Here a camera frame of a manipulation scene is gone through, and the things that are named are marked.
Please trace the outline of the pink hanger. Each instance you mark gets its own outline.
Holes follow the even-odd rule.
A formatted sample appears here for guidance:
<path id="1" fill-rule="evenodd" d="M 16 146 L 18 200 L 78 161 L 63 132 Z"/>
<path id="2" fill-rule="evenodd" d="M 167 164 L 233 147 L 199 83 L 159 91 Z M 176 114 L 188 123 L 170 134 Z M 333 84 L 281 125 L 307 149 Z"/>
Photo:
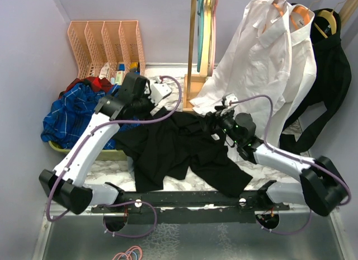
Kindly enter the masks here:
<path id="1" fill-rule="evenodd" d="M 218 1 L 219 0 L 212 0 L 213 2 L 213 7 L 212 7 L 212 38 L 211 38 L 211 55 L 210 55 L 210 59 L 211 59 L 211 73 L 214 71 L 214 65 L 215 65 L 215 53 L 216 53 L 216 9 L 218 6 Z"/>

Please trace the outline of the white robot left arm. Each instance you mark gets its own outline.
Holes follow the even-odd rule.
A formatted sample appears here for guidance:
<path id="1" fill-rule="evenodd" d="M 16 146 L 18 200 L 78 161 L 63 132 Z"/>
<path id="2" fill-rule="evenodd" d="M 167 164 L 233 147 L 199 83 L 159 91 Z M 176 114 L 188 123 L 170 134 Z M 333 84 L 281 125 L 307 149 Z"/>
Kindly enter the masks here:
<path id="1" fill-rule="evenodd" d="M 121 126 L 137 123 L 171 92 L 163 82 L 128 73 L 118 89 L 99 100 L 88 126 L 67 156 L 53 170 L 40 173 L 39 181 L 49 201 L 77 215 L 93 205 L 120 211 L 124 204 L 120 191 L 109 184 L 87 185 L 87 174 Z"/>

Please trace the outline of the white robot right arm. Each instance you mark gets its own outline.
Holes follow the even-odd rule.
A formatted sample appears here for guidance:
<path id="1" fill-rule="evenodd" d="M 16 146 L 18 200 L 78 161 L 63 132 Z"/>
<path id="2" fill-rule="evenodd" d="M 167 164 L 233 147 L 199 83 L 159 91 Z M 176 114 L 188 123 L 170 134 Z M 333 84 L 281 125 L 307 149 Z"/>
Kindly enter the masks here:
<path id="1" fill-rule="evenodd" d="M 256 124 L 250 114 L 217 111 L 206 114 L 204 120 L 208 130 L 220 129 L 232 139 L 244 160 L 270 167 L 295 180 L 293 183 L 273 181 L 261 187 L 262 193 L 257 196 L 261 209 L 270 210 L 279 203 L 298 204 L 327 216 L 348 197 L 348 187 L 329 158 L 302 157 L 268 147 L 255 135 Z"/>

